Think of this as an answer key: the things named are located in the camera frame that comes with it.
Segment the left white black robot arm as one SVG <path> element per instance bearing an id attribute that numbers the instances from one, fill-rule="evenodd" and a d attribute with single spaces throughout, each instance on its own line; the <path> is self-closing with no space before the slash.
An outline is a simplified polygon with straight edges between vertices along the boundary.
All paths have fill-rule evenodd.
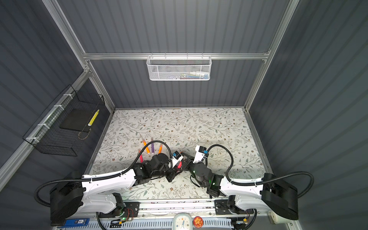
<path id="1" fill-rule="evenodd" d="M 163 153 L 149 161 L 134 163 L 127 169 L 100 175 L 70 173 L 58 180 L 50 191 L 50 220 L 52 226 L 64 226 L 73 215 L 98 212 L 107 217 L 127 213 L 119 193 L 104 195 L 109 190 L 131 188 L 146 184 L 153 179 L 166 178 L 171 182 L 182 171 L 182 154 L 171 157 Z"/>

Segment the orange marker pen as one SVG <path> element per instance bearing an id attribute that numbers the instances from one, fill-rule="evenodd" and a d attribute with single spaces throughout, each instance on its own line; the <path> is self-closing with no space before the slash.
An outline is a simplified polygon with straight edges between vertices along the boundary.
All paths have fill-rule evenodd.
<path id="1" fill-rule="evenodd" d="M 163 145 L 161 144 L 161 145 L 159 146 L 158 154 L 162 153 L 162 150 L 163 150 Z"/>
<path id="2" fill-rule="evenodd" d="M 146 148 L 145 148 L 145 151 L 147 152 L 147 154 L 150 154 L 150 150 L 149 150 L 149 147 L 148 147 L 148 145 L 147 145 L 146 140 L 145 140 L 145 139 L 142 139 L 142 142 L 143 142 L 144 146 L 146 147 Z"/>

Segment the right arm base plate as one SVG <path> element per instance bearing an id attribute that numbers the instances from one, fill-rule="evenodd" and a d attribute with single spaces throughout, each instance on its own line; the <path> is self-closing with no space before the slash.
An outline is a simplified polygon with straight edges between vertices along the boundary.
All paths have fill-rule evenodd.
<path id="1" fill-rule="evenodd" d="M 255 213 L 253 209 L 243 210 L 235 206 L 234 201 L 228 199 L 214 200 L 215 213 L 217 215 L 252 215 Z"/>

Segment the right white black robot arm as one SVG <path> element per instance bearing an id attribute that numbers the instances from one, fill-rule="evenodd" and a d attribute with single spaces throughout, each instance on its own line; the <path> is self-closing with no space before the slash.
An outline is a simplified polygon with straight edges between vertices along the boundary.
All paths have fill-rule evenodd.
<path id="1" fill-rule="evenodd" d="M 198 186 L 205 188 L 210 196 L 227 197 L 227 207 L 231 212 L 239 214 L 248 209 L 267 209 L 286 219 L 299 219 L 298 190 L 283 179 L 265 185 L 256 185 L 252 180 L 241 180 L 251 185 L 238 186 L 224 176 L 213 173 L 203 162 L 195 163 L 193 156 L 184 152 L 181 154 L 184 157 L 182 169 L 190 172 Z"/>

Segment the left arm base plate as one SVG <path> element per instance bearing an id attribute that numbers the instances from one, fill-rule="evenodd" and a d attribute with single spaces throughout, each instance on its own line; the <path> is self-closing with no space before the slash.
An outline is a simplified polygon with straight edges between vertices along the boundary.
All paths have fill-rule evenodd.
<path id="1" fill-rule="evenodd" d="M 99 218 L 135 218 L 138 216 L 140 202 L 125 202 L 124 205 L 118 205 L 111 212 L 99 213 Z"/>

